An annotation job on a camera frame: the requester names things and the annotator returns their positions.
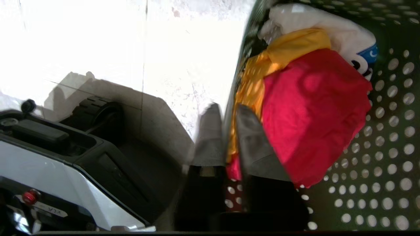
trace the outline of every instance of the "laundry basket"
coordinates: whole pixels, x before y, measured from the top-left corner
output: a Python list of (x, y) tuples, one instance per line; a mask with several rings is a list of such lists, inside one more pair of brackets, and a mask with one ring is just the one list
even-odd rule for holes
[(323, 181), (299, 189), (311, 216), (307, 230), (419, 230), (420, 1), (257, 0), (245, 29), (227, 106), (225, 143), (239, 74), (246, 60), (266, 47), (257, 37), (258, 30), (271, 6), (292, 2), (362, 25), (375, 34), (379, 48), (366, 126)]

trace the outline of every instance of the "circular hole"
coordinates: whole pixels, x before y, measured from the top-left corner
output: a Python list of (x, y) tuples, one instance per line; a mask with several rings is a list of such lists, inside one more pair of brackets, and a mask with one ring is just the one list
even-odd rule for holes
[(352, 164), (357, 165), (357, 158), (355, 158), (355, 157), (352, 158)]
[(414, 118), (414, 111), (413, 110), (406, 111), (404, 114), (404, 118), (408, 121), (412, 120)]
[(368, 186), (366, 184), (360, 185), (360, 192), (365, 194), (368, 190)]
[(404, 95), (402, 100), (403, 100), (404, 104), (410, 105), (414, 102), (414, 94), (407, 93), (407, 94)]
[(367, 178), (369, 176), (369, 171), (368, 170), (366, 170), (366, 169), (363, 169), (362, 170), (362, 177), (363, 178)]
[(323, 7), (328, 8), (328, 9), (335, 9), (336, 8), (336, 7), (330, 6), (330, 5), (323, 5)]
[(395, 141), (397, 141), (397, 140), (398, 140), (398, 134), (397, 134), (397, 133), (395, 133), (395, 132), (391, 133), (391, 134), (389, 135), (389, 140), (390, 140), (391, 142), (395, 142)]
[(337, 6), (343, 6), (344, 5), (344, 2), (340, 2), (340, 1), (332, 1), (331, 3), (334, 4), (334, 5), (337, 5)]
[(354, 207), (354, 201), (349, 199), (347, 201), (347, 208), (352, 209)]
[(368, 11), (372, 11), (372, 9), (370, 9), (370, 8), (359, 8), (359, 11), (368, 12)]
[(381, 91), (383, 89), (383, 87), (385, 86), (385, 82), (383, 80), (379, 80), (378, 82), (376, 82), (375, 84), (375, 90), (376, 91)]
[(401, 18), (399, 15), (396, 15), (396, 14), (386, 14), (386, 16), (389, 17), (389, 18), (393, 18), (393, 19)]
[(405, 11), (404, 14), (407, 15), (407, 16), (418, 16), (419, 15), (417, 12), (414, 12), (414, 11)]
[(355, 170), (350, 171), (350, 178), (357, 179), (357, 172)]
[(315, 230), (315, 229), (318, 228), (318, 225), (315, 222), (310, 221), (310, 222), (308, 222), (308, 228), (310, 230)]
[(402, 54), (405, 58), (407, 58), (410, 55), (410, 52), (408, 50), (404, 50)]
[(363, 199), (360, 199), (357, 205), (360, 209), (364, 209), (366, 207), (366, 202)]
[(409, 223), (405, 216), (399, 215), (395, 218), (395, 225), (399, 230), (407, 230)]
[(363, 143), (363, 146), (364, 146), (366, 149), (368, 149), (368, 148), (370, 147), (370, 142), (369, 142), (369, 141), (365, 141), (365, 142)]
[(229, 208), (233, 208), (234, 207), (234, 203), (231, 200), (226, 199), (225, 200), (225, 204)]
[(412, 79), (406, 79), (404, 81), (404, 88), (410, 88), (412, 84), (413, 84), (413, 80)]
[(360, 151), (360, 145), (358, 143), (353, 143), (352, 145), (352, 152), (357, 153)]
[(376, 160), (382, 160), (383, 158), (383, 153), (382, 152), (376, 152), (375, 153), (375, 159)]
[(380, 191), (380, 189), (381, 189), (381, 185), (380, 185), (379, 183), (373, 183), (373, 184), (372, 184), (372, 191), (373, 191), (374, 193), (379, 192), (379, 191)]
[(389, 87), (389, 89), (388, 89), (388, 97), (395, 97), (395, 95), (397, 94), (397, 92), (398, 92), (398, 88), (395, 85)]
[(375, 144), (378, 147), (382, 146), (384, 142), (385, 142), (385, 139), (382, 136), (379, 136), (375, 139)]
[(388, 182), (385, 184), (385, 189), (386, 189), (387, 191), (392, 191), (392, 190), (394, 190), (394, 188), (395, 188), (395, 184), (394, 184), (394, 182), (392, 182), (392, 181), (388, 181)]
[(347, 161), (347, 159), (346, 159), (346, 158), (344, 158), (344, 159), (341, 161), (341, 166), (342, 166), (343, 168), (347, 168), (347, 167), (349, 166), (349, 161)]
[(407, 144), (404, 146), (404, 153), (407, 155), (411, 155), (414, 152), (414, 145)]
[(376, 117), (378, 117), (378, 118), (382, 118), (382, 117), (383, 117), (383, 115), (385, 115), (385, 109), (383, 109), (382, 107), (378, 107), (378, 108), (376, 109), (375, 114), (376, 114)]
[(388, 70), (393, 71), (398, 67), (398, 59), (394, 58), (389, 61)]
[(409, 126), (409, 127), (405, 128), (405, 130), (404, 130), (404, 134), (408, 138), (413, 137), (415, 132), (416, 132), (416, 130), (414, 129), (413, 126)]
[(388, 155), (389, 155), (390, 158), (394, 159), (398, 155), (398, 150), (393, 147), (389, 150)]
[(384, 210), (390, 210), (393, 207), (394, 203), (392, 202), (392, 199), (389, 197), (386, 197), (382, 200), (382, 208)]
[(370, 206), (370, 208), (372, 208), (372, 209), (376, 209), (376, 208), (378, 208), (378, 201), (377, 201), (376, 199), (372, 199), (372, 200), (369, 202), (369, 206)]
[(388, 174), (393, 175), (396, 173), (396, 165), (390, 164), (388, 166)]
[(350, 214), (346, 213), (341, 217), (341, 221), (343, 221), (344, 223), (348, 223), (352, 220), (352, 217), (350, 216)]
[(414, 18), (410, 18), (410, 21), (413, 22), (413, 23), (415, 23), (415, 24), (419, 24), (420, 23), (417, 19), (414, 19)]
[(344, 195), (344, 194), (346, 193), (346, 187), (345, 187), (344, 185), (341, 185), (341, 186), (339, 187), (339, 193), (340, 193), (341, 195)]
[(342, 205), (343, 205), (343, 200), (341, 200), (341, 199), (337, 199), (334, 202), (334, 206), (336, 206), (336, 207), (341, 207)]
[(376, 218), (373, 215), (369, 215), (367, 217), (367, 222), (368, 222), (370, 227), (375, 227), (376, 226)]
[(413, 169), (413, 163), (411, 163), (410, 161), (406, 161), (406, 162), (404, 162), (404, 164), (402, 165), (402, 169), (403, 169), (405, 172), (409, 172), (409, 171), (411, 171), (411, 170)]
[(391, 127), (395, 127), (397, 126), (399, 123), (399, 119), (396, 116), (391, 116), (391, 118), (389, 119), (389, 125), (391, 125)]
[(376, 128), (377, 128), (378, 131), (381, 131), (383, 129), (383, 124), (382, 123), (378, 123), (376, 125)]
[(381, 176), (381, 175), (382, 175), (382, 169), (381, 169), (379, 166), (375, 167), (375, 169), (373, 169), (373, 174), (374, 174), (376, 177)]
[(404, 178), (400, 181), (399, 186), (402, 190), (408, 191), (412, 186), (411, 180), (409, 178)]
[(356, 192), (356, 186), (350, 185), (350, 187), (349, 187), (349, 193), (350, 194), (354, 194), (355, 192)]
[(362, 162), (365, 164), (368, 164), (370, 162), (370, 155), (369, 154), (364, 154), (362, 156)]
[(333, 183), (337, 183), (339, 180), (339, 175), (337, 173), (334, 173), (331, 179), (333, 180)]
[(402, 209), (405, 209), (408, 207), (408, 199), (407, 198), (401, 198), (398, 202), (399, 207), (401, 207)]
[(228, 187), (228, 192), (229, 192), (230, 194), (235, 194), (235, 189), (229, 186), (229, 187)]
[(387, 217), (382, 217), (381, 224), (383, 227), (389, 227), (391, 225), (391, 221)]
[(386, 5), (382, 3), (372, 3), (372, 6), (374, 8), (386, 8)]
[(363, 224), (363, 216), (361, 216), (361, 215), (356, 216), (356, 224), (358, 224), (358, 225)]
[(404, 75), (408, 75), (409, 73), (413, 72), (413, 70), (414, 70), (414, 63), (409, 62), (405, 64), (404, 67), (402, 68), (402, 73)]
[(370, 127), (370, 126), (366, 126), (365, 127), (365, 129), (363, 130), (363, 134), (366, 136), (366, 137), (368, 137), (368, 136), (370, 136), (371, 134), (372, 134), (372, 127)]
[(395, 110), (396, 108), (397, 108), (396, 102), (389, 103), (389, 109), (390, 110)]
[(409, 6), (397, 6), (397, 8), (401, 9), (401, 10), (409, 10), (410, 9)]
[(373, 16), (372, 19), (377, 20), (377, 21), (384, 21), (384, 20), (386, 20), (384, 17), (380, 17), (380, 16)]

